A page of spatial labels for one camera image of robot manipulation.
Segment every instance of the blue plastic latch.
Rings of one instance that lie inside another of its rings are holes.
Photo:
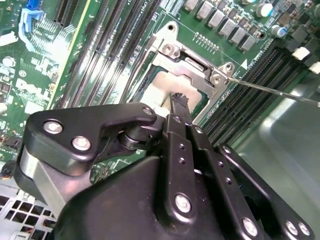
[[[35,19],[37,21],[40,21],[44,12],[41,10],[30,10],[28,8],[22,8],[21,10],[21,18],[19,22],[19,31],[18,35],[21,41],[25,43],[26,49],[28,49],[29,52],[34,52],[35,48],[32,45],[32,43],[29,41],[29,39],[26,37],[26,32],[31,33],[32,32],[32,19]]]

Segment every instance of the motherboard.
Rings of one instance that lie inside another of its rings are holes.
[[[212,145],[235,144],[277,98],[228,78],[289,91],[319,74],[319,19],[315,0],[0,0],[0,161],[35,112],[139,101],[165,116],[174,92]]]

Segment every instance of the metal rod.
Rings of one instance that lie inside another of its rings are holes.
[[[304,97],[301,97],[301,96],[295,96],[295,95],[292,95],[290,93],[282,92],[282,91],[275,90],[275,89],[272,89],[272,88],[268,88],[268,87],[265,87],[265,86],[256,85],[254,83],[250,83],[250,82],[247,82],[247,81],[234,79],[234,78],[231,78],[231,77],[228,78],[228,81],[230,81],[232,83],[236,83],[236,84],[241,84],[241,85],[244,85],[244,86],[247,86],[247,87],[250,87],[250,88],[262,90],[262,91],[265,91],[265,92],[268,92],[268,93],[271,93],[271,94],[275,94],[275,95],[278,95],[278,96],[281,96],[281,97],[284,97],[284,98],[287,98],[287,99],[292,99],[292,100],[295,100],[297,102],[314,105],[314,106],[317,106],[318,108],[320,108],[320,102],[319,101],[314,101],[314,100],[311,100],[311,99],[308,99],[308,98],[304,98]]]

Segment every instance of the hex bolt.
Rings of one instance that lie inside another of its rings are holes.
[[[175,205],[177,206],[177,208],[183,212],[183,213],[188,213],[191,210],[191,203],[189,201],[188,198],[186,198],[184,195],[182,194],[177,194],[175,196]]]
[[[307,236],[310,235],[310,232],[309,232],[308,228],[306,227],[306,225],[304,225],[302,222],[299,222],[298,225],[304,235],[307,235]]]
[[[91,147],[90,141],[84,136],[77,136],[72,140],[72,145],[80,151],[87,151]]]
[[[145,114],[152,115],[152,111],[148,107],[144,107],[143,111],[144,111]]]
[[[63,127],[56,121],[47,121],[44,123],[43,129],[50,134],[59,134],[62,132]]]
[[[223,146],[222,148],[227,154],[231,153],[231,150],[227,146]]]
[[[242,220],[242,224],[243,224],[245,230],[246,230],[251,236],[256,237],[256,236],[258,235],[258,229],[257,229],[257,227],[255,226],[254,222],[251,221],[249,218],[245,217],[245,218]]]
[[[195,127],[195,130],[197,131],[198,134],[203,134],[204,131],[202,131],[202,129],[198,126]]]
[[[173,119],[180,124],[181,123],[181,119],[178,116],[174,116]]]
[[[286,221],[285,225],[289,229],[290,233],[296,236],[298,235],[298,230],[296,229],[295,225],[292,222]]]

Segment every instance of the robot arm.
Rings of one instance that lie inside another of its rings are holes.
[[[58,216],[51,239],[314,239],[230,146],[211,146],[185,97],[170,103],[166,119],[143,103],[29,117],[14,177]],[[94,164],[137,149],[146,157],[90,183]]]

